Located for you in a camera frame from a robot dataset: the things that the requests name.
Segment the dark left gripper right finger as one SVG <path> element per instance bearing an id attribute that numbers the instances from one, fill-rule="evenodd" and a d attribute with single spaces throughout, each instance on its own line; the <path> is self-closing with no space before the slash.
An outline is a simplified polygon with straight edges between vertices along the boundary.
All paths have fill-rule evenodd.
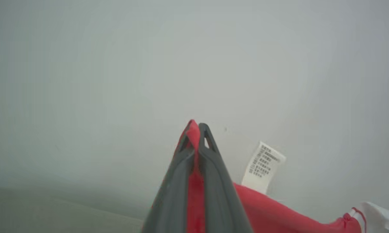
<path id="1" fill-rule="evenodd" d="M 199 163 L 204 178 L 207 233 L 252 233 L 253 229 L 232 183 L 209 126 L 199 124 Z"/>

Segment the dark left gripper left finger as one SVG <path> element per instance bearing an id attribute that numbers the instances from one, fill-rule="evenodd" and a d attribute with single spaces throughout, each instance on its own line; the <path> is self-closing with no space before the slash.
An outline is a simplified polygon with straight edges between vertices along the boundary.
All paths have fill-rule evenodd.
<path id="1" fill-rule="evenodd" d="M 168 170 L 144 221 L 143 233 L 186 233 L 189 177 L 195 154 L 187 133 L 193 126 L 194 122 L 190 120 L 178 140 Z"/>

